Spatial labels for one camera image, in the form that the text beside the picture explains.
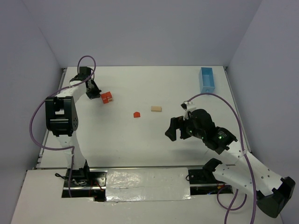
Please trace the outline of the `natural wood block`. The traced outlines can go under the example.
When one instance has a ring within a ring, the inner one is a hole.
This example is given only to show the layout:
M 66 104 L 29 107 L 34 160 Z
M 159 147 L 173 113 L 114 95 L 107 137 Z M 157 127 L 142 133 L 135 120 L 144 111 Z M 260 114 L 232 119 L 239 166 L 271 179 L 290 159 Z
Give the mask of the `natural wood block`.
M 151 111 L 152 112 L 161 112 L 162 111 L 162 107 L 161 106 L 152 106 L 151 107 Z

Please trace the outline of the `red cube block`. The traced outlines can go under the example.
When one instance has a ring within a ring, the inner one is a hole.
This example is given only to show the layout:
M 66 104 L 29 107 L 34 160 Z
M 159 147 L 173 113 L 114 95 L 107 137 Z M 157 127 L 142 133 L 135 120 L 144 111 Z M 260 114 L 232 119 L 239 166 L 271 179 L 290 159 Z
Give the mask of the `red cube block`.
M 101 94 L 101 99 L 104 104 L 107 104 L 109 102 L 105 93 Z
M 106 98 L 107 98 L 108 100 L 110 100 L 110 99 L 113 98 L 111 92 L 107 92 L 107 93 L 106 93 Z

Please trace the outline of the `red house-shaped block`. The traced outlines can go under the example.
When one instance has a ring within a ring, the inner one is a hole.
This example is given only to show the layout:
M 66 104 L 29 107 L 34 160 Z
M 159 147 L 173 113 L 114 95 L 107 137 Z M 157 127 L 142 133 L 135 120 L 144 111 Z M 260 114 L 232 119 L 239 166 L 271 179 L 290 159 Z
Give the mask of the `red house-shaped block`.
M 134 112 L 133 113 L 133 117 L 134 118 L 140 118 L 141 117 L 141 114 L 139 112 Z

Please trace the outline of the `blue plastic box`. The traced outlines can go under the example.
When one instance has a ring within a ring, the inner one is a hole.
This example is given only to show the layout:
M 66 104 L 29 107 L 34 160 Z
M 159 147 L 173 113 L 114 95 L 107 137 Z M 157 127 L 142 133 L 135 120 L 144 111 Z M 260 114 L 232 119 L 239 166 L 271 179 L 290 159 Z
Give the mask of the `blue plastic box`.
M 215 90 L 213 69 L 201 67 L 199 72 L 200 93 L 213 93 Z

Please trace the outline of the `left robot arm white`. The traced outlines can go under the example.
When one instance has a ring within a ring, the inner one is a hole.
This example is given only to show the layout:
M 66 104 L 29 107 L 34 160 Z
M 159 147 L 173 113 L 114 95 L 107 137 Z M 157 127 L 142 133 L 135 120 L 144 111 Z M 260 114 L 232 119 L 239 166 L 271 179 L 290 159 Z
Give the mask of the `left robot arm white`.
M 66 177 L 78 182 L 88 180 L 89 167 L 76 135 L 79 126 L 76 102 L 83 95 L 89 99 L 101 97 L 101 90 L 92 78 L 93 72 L 89 67 L 79 67 L 78 74 L 69 82 L 69 88 L 45 100 L 46 126 L 64 148 L 68 168 Z

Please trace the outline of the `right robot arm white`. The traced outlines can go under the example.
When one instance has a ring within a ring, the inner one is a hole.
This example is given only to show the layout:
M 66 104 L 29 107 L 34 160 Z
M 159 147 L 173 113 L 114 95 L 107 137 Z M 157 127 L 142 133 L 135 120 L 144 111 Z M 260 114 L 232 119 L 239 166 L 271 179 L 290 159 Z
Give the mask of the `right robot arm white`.
M 170 119 L 165 135 L 176 141 L 195 137 L 219 158 L 211 158 L 202 168 L 207 179 L 227 183 L 248 196 L 266 215 L 276 218 L 292 197 L 295 181 L 282 177 L 246 152 L 238 139 L 226 128 L 216 126 L 203 109 L 187 110 L 184 116 Z

